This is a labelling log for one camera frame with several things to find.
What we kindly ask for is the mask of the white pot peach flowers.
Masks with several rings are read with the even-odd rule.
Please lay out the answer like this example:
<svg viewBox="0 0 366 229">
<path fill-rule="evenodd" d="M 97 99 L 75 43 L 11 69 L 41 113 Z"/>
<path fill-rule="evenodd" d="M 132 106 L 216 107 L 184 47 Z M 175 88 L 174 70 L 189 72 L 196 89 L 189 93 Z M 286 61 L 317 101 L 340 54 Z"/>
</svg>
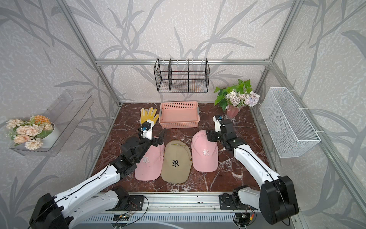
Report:
<svg viewBox="0 0 366 229">
<path fill-rule="evenodd" d="M 15 147 L 23 146 L 35 151 L 51 148 L 61 135 L 59 128 L 44 115 L 34 115 L 29 119 L 11 119 L 6 122 L 9 136 Z"/>
</svg>

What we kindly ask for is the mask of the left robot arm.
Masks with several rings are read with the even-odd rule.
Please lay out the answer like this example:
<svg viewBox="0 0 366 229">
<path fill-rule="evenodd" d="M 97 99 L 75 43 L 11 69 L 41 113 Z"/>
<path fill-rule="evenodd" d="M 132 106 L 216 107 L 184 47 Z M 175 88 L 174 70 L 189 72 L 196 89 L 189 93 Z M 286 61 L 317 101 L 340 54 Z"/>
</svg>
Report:
<svg viewBox="0 0 366 229">
<path fill-rule="evenodd" d="M 162 145 L 165 132 L 153 137 L 152 129 L 130 137 L 121 146 L 121 154 L 100 172 L 55 196 L 47 193 L 37 201 L 29 221 L 30 229 L 71 229 L 85 219 L 113 209 L 127 201 L 123 188 L 114 188 L 102 196 L 94 195 L 131 174 L 151 146 Z"/>
</svg>

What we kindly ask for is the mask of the white mesh wall basket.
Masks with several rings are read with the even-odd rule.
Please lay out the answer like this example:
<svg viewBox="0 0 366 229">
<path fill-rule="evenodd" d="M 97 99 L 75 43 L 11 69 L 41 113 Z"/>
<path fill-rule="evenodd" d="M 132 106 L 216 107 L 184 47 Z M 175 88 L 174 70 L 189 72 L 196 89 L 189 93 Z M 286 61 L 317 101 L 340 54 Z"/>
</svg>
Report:
<svg viewBox="0 0 366 229">
<path fill-rule="evenodd" d="M 260 112 L 280 158 L 300 157 L 321 142 L 286 87 L 271 87 Z"/>
</svg>

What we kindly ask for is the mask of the pink baseball cap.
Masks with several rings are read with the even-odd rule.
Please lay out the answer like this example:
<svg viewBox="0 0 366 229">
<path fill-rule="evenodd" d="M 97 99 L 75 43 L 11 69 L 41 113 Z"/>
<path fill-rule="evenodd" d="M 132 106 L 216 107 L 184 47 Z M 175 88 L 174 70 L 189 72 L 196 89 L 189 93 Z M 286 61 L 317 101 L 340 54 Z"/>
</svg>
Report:
<svg viewBox="0 0 366 229">
<path fill-rule="evenodd" d="M 135 170 L 135 178 L 140 181 L 152 181 L 160 177 L 164 161 L 165 145 L 150 146 Z"/>
<path fill-rule="evenodd" d="M 198 131 L 192 138 L 193 167 L 199 172 L 214 172 L 218 168 L 218 146 L 210 142 L 206 131 Z"/>
</svg>

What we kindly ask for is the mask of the clear acrylic shelf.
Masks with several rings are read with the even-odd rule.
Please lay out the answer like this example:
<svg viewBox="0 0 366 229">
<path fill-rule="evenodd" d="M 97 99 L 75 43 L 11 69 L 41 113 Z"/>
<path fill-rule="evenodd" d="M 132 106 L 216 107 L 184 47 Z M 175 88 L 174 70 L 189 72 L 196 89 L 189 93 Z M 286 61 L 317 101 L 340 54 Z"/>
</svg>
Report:
<svg viewBox="0 0 366 229">
<path fill-rule="evenodd" d="M 56 156 L 93 103 L 91 94 L 64 91 L 43 113 L 55 125 L 54 131 L 43 140 L 43 146 L 37 150 L 28 150 L 24 145 L 10 149 L 23 156 Z"/>
</svg>

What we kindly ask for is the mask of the yellow work glove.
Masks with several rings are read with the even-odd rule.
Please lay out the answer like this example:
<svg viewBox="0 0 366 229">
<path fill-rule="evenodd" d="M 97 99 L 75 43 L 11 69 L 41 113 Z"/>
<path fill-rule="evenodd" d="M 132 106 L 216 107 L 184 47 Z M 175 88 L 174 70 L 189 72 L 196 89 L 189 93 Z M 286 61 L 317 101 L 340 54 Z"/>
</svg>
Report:
<svg viewBox="0 0 366 229">
<path fill-rule="evenodd" d="M 143 125 L 144 122 L 151 120 L 153 121 L 154 124 L 156 124 L 156 122 L 159 119 L 159 114 L 157 113 L 157 109 L 156 108 L 149 108 L 149 109 L 141 109 L 141 116 L 140 116 L 140 124 L 141 126 Z"/>
</svg>

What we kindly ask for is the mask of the pink vase with flowers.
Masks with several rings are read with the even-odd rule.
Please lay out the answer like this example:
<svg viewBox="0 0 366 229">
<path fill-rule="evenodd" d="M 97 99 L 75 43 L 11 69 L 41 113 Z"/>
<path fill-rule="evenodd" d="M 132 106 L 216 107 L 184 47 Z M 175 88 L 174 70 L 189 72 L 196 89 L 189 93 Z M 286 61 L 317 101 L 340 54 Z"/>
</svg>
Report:
<svg viewBox="0 0 366 229">
<path fill-rule="evenodd" d="M 254 107 L 259 103 L 260 95 L 255 93 L 251 81 L 238 80 L 238 84 L 227 88 L 216 87 L 218 93 L 214 105 L 219 105 L 229 119 L 235 118 L 243 107 Z"/>
</svg>

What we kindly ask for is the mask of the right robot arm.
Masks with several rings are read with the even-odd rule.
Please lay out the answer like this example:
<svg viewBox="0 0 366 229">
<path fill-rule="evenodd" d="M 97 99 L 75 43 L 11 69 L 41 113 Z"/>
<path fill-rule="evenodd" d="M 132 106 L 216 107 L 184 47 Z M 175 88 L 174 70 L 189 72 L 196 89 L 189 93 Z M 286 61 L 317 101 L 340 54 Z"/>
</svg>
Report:
<svg viewBox="0 0 366 229">
<path fill-rule="evenodd" d="M 235 131 L 233 122 L 221 115 L 213 117 L 214 130 L 206 132 L 208 141 L 220 142 L 225 149 L 233 153 L 236 160 L 255 179 L 260 190 L 242 186 L 232 194 L 220 195 L 222 210 L 259 210 L 271 225 L 290 219 L 299 213 L 293 181 L 288 176 L 280 176 L 267 166 L 251 147 Z"/>
</svg>

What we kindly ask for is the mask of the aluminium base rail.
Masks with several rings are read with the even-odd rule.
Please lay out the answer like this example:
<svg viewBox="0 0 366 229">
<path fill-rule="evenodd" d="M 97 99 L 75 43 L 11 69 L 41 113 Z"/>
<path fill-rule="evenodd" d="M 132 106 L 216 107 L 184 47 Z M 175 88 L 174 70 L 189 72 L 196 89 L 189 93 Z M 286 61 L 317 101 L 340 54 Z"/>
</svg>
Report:
<svg viewBox="0 0 366 229">
<path fill-rule="evenodd" d="M 134 193 L 142 195 L 143 209 L 148 213 L 152 212 L 213 212 L 219 211 L 221 201 L 218 192 L 147 192 Z M 127 202 L 122 203 L 123 195 L 110 190 L 99 196 L 96 194 L 87 194 L 81 191 L 74 194 L 63 192 L 56 195 L 54 199 L 58 207 L 63 206 L 62 215 L 74 217 L 74 220 L 80 218 L 81 221 L 102 212 L 128 211 L 128 203 L 132 202 L 132 196 L 127 197 Z"/>
</svg>

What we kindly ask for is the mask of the pink plastic basket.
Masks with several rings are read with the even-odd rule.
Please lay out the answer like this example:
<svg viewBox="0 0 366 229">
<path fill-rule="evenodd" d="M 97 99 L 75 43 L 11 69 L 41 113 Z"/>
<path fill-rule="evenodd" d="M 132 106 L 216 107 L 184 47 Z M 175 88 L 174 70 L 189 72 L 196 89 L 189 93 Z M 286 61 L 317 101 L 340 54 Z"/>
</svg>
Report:
<svg viewBox="0 0 366 229">
<path fill-rule="evenodd" d="M 200 121 L 197 101 L 165 102 L 160 105 L 162 128 L 196 128 Z"/>
</svg>

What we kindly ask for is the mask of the beige baseball cap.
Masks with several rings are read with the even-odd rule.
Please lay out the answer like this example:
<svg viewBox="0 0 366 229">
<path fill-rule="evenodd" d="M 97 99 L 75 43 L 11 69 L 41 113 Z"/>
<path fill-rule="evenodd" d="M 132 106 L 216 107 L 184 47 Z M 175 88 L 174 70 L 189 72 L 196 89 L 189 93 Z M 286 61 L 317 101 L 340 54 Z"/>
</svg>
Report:
<svg viewBox="0 0 366 229">
<path fill-rule="evenodd" d="M 161 177 L 169 183 L 185 183 L 189 178 L 192 163 L 189 147 L 181 141 L 173 140 L 165 146 Z"/>
</svg>

